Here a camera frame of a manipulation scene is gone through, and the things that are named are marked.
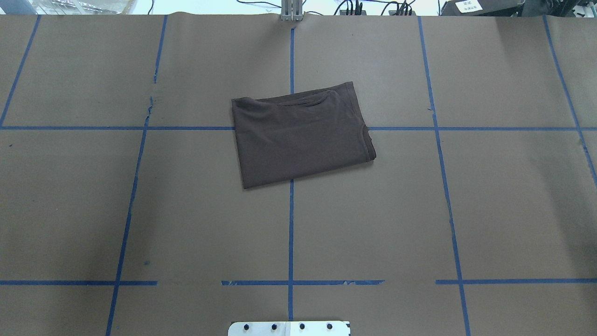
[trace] metal bracket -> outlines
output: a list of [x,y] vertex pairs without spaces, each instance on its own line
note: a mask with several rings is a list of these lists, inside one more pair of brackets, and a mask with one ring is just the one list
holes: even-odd
[[348,321],[235,322],[228,336],[350,336]]
[[302,0],[282,0],[282,21],[302,21],[303,20],[303,1]]

